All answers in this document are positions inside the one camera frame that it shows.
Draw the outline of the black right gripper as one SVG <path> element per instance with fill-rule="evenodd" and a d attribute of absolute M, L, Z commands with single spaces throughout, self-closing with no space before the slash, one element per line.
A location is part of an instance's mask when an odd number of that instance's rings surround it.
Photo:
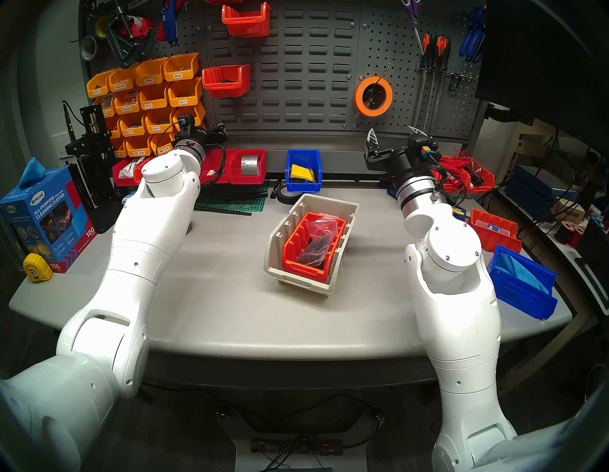
<path fill-rule="evenodd" d="M 409 125 L 408 129 L 410 130 L 409 139 L 429 138 L 426 133 L 414 126 Z M 419 144 L 382 149 L 374 129 L 370 128 L 366 148 L 365 165 L 369 171 L 384 172 L 396 184 L 404 184 L 406 181 L 420 176 Z"/>

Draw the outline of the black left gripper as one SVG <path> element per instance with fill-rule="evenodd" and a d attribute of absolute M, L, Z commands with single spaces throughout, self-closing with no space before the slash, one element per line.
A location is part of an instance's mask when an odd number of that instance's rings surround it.
<path fill-rule="evenodd" d="M 218 146 L 226 143 L 228 135 L 224 123 L 219 123 L 211 130 L 201 126 L 192 127 L 192 147 L 206 149 L 209 146 Z"/>

